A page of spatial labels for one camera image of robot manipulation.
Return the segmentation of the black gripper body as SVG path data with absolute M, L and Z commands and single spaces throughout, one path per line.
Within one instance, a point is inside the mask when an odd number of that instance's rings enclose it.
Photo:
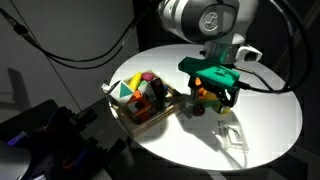
M 209 91 L 214 93 L 219 99 L 222 106 L 233 107 L 238 99 L 240 91 L 239 87 L 233 87 L 230 90 L 226 90 L 219 86 L 211 85 L 206 81 L 202 81 L 198 77 L 191 76 L 189 78 L 188 86 L 191 88 L 193 93 L 200 91 Z

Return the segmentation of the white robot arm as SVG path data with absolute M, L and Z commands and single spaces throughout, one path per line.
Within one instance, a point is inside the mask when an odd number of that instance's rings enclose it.
M 186 57 L 178 64 L 190 76 L 189 87 L 200 79 L 225 107 L 237 101 L 240 74 L 232 67 L 258 4 L 259 0 L 161 0 L 156 5 L 165 30 L 204 46 L 201 59 Z

